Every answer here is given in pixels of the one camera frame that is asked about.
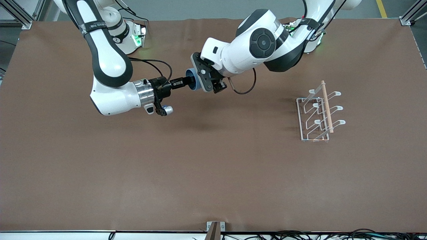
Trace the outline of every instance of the round black joint cover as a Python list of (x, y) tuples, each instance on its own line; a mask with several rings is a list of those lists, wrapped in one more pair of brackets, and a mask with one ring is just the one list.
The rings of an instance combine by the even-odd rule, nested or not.
[(258, 59), (270, 57), (276, 49), (276, 41), (270, 30), (258, 28), (251, 35), (249, 51)]

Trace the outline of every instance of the white wire rack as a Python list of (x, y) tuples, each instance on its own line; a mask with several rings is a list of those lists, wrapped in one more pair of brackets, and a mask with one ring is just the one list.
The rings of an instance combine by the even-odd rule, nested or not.
[[(320, 91), (322, 97), (316, 97)], [(341, 96), (341, 92), (335, 91), (328, 95), (324, 81), (316, 89), (308, 92), (307, 97), (296, 99), (301, 141), (328, 142), (329, 134), (333, 133), (337, 126), (345, 124), (344, 120), (332, 121), (332, 114), (344, 108), (338, 105), (329, 106), (329, 100), (335, 96)]]

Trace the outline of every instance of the brown tabletop surface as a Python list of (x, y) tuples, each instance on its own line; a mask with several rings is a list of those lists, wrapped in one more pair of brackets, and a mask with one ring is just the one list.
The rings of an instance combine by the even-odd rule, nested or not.
[[(239, 20), (150, 22), (173, 78)], [(157, 77), (134, 62), (133, 80)], [(397, 19), (337, 19), (285, 73), (257, 68), (247, 95), (174, 90), (168, 117), (105, 117), (89, 48), (71, 22), (20, 35), (0, 91), (0, 229), (427, 231), (427, 71)], [(234, 77), (245, 90), (251, 71)], [(342, 105), (329, 143), (300, 141), (295, 98), (325, 80)]]

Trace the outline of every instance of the wooden stick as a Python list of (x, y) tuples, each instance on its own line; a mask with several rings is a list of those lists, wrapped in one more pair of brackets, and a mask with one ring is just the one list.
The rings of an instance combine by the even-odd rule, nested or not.
[(322, 80), (322, 92), (323, 92), (323, 101), (325, 102), (325, 108), (326, 108), (326, 117), (328, 118), (328, 126), (330, 129), (330, 133), (333, 133), (333, 127), (332, 127), (332, 118), (330, 116), (330, 109), (329, 109), (329, 102), (328, 102), (328, 94), (326, 93), (326, 84)]

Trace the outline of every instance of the yellow line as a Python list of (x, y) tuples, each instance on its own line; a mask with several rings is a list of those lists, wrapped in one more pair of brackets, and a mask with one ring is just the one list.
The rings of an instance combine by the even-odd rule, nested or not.
[(386, 10), (384, 9), (384, 5), (382, 0), (377, 0), (378, 9), (380, 10), (380, 14), (382, 18), (387, 18)]

